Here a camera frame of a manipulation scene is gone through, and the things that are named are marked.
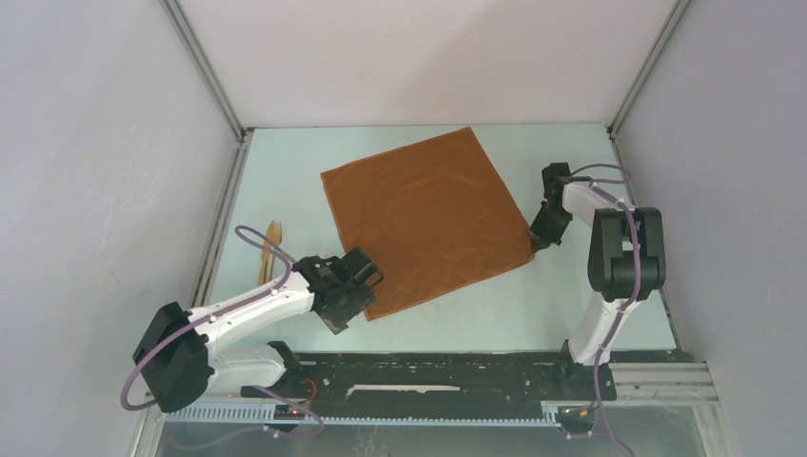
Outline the orange cloth napkin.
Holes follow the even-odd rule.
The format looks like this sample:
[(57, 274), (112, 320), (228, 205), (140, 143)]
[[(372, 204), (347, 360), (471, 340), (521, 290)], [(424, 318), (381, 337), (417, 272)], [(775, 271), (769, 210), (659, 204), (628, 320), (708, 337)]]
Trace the orange cloth napkin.
[(470, 127), (321, 177), (343, 248), (362, 249), (384, 275), (369, 321), (534, 257), (528, 224)]

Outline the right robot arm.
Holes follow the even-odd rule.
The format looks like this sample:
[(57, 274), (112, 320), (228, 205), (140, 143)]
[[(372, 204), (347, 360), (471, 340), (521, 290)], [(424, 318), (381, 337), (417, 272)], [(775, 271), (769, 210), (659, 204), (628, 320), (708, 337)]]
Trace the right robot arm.
[(662, 215), (635, 208), (603, 188), (601, 182), (571, 170), (565, 162), (541, 172), (543, 199), (529, 228), (534, 252), (558, 246), (575, 220), (590, 229), (587, 278), (591, 299), (581, 325), (562, 349), (565, 365), (553, 373), (559, 394), (577, 398), (588, 390), (588, 368), (609, 361), (613, 343), (627, 318), (666, 280)]

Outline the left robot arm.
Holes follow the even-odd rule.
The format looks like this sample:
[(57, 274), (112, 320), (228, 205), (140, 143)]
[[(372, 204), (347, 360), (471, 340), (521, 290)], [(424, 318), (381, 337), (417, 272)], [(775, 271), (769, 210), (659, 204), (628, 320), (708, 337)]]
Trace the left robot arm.
[(289, 318), (316, 314), (335, 335), (376, 299), (384, 274), (361, 249), (342, 257), (286, 262), (284, 274), (214, 305), (157, 310), (132, 359), (151, 403), (164, 413), (190, 406), (208, 392), (247, 387), (289, 396), (302, 364), (283, 341), (253, 347), (246, 339)]

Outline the wooden fork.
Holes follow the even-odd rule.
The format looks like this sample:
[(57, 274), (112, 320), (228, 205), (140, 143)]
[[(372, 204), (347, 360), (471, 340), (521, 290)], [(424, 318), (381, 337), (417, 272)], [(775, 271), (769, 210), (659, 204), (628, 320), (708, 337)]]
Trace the wooden fork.
[[(267, 227), (266, 238), (270, 241), (269, 244), (270, 247), (272, 245), (280, 245), (283, 240), (282, 224), (276, 220), (272, 220)], [(269, 271), (268, 271), (269, 275), (267, 276), (267, 282), (269, 282), (272, 279), (274, 264), (275, 264), (275, 256), (271, 254), (271, 261), (269, 264)]]

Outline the right aluminium frame post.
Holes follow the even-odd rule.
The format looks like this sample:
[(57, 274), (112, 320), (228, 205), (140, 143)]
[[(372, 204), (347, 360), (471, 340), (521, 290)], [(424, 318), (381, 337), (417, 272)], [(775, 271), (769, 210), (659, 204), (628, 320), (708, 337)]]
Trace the right aluminium frame post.
[(673, 38), (683, 23), (689, 9), (691, 9), (694, 4), (695, 1), (693, 0), (676, 0), (674, 2), (673, 7), (670, 9), (659, 30), (659, 33), (654, 39), (650, 50), (640, 65), (637, 75), (629, 86), (628, 91), (622, 98), (614, 117), (608, 125), (607, 130), (611, 139), (616, 139), (619, 136), (621, 129), (633, 110), (633, 107), (638, 102), (645, 86), (653, 76), (656, 67), (672, 43)]

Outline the aluminium frame post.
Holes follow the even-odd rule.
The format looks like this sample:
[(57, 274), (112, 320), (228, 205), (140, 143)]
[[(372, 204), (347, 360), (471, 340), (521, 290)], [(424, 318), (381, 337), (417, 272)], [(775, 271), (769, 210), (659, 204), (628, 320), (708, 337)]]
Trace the aluminium frame post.
[(676, 0), (674, 2), (673, 7), (670, 9), (659, 30), (659, 33), (654, 39), (650, 50), (640, 65), (637, 75), (629, 86), (628, 91), (622, 98), (614, 117), (608, 125), (607, 130), (611, 139), (616, 139), (619, 136), (621, 129), (633, 110), (633, 107), (638, 102), (645, 86), (653, 76), (656, 67), (672, 43), (673, 38), (683, 23), (689, 9), (691, 9), (694, 4), (695, 1), (693, 0)]
[(182, 3), (178, 0), (160, 0), (159, 3), (175, 29), (181, 44), (186, 49), (190, 61), (197, 70), (214, 105), (225, 119), (229, 131), (237, 142), (243, 142), (246, 136), (246, 128), (236, 114)]

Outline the left aluminium frame post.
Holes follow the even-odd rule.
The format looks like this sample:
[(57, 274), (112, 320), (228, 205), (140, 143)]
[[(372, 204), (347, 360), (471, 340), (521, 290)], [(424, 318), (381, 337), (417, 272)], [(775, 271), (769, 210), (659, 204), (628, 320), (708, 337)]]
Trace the left aluminium frame post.
[(243, 142), (246, 136), (246, 128), (236, 114), (182, 3), (178, 0), (160, 0), (159, 3), (175, 29), (181, 44), (186, 49), (190, 61), (197, 70), (214, 105), (225, 119), (229, 131), (237, 142)]

